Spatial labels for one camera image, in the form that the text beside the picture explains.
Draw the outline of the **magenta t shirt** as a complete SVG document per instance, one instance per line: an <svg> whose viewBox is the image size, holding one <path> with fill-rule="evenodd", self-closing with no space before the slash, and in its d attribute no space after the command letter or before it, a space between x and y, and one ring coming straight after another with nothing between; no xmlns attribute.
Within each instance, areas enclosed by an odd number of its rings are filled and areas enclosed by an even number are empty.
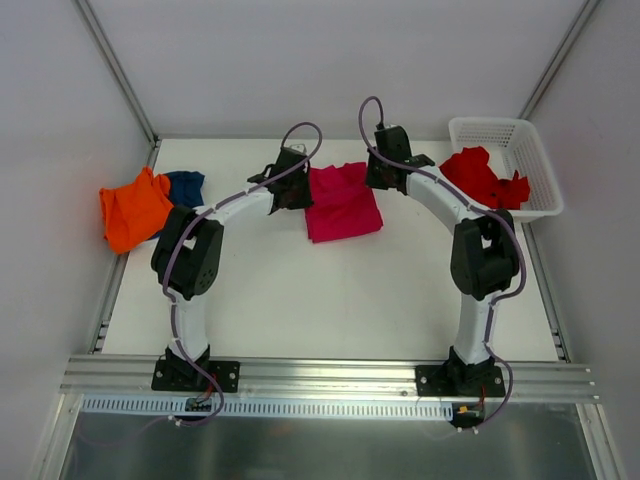
<svg viewBox="0 0 640 480"><path fill-rule="evenodd" d="M312 168L313 204L305 210L309 240L314 244L360 237L384 225L373 190L365 183L365 162Z"/></svg>

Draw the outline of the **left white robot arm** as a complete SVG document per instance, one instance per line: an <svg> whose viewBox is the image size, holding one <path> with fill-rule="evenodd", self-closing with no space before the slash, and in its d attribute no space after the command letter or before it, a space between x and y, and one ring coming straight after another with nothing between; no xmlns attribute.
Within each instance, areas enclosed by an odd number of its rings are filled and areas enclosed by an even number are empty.
<svg viewBox="0 0 640 480"><path fill-rule="evenodd" d="M170 211L151 258L169 300L171 329L155 364L152 390L205 395L238 391L240 363L211 356L205 294L219 272L224 234L235 223L312 205L309 162L309 155L282 147L276 161L249 177L239 192L216 204Z"/></svg>

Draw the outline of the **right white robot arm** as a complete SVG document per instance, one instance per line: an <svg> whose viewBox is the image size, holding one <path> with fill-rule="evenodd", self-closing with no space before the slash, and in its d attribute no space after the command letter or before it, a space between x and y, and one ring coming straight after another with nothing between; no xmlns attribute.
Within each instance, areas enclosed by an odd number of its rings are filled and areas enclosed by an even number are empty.
<svg viewBox="0 0 640 480"><path fill-rule="evenodd" d="M374 138L366 144L367 186L417 201L452 234L450 274L461 293L459 326L448 359L426 376L425 385L444 395L488 392L499 375L490 347L496 304L509 297L515 276L526 280L513 217L477 207L428 156L412 152L403 127L379 122Z"/></svg>

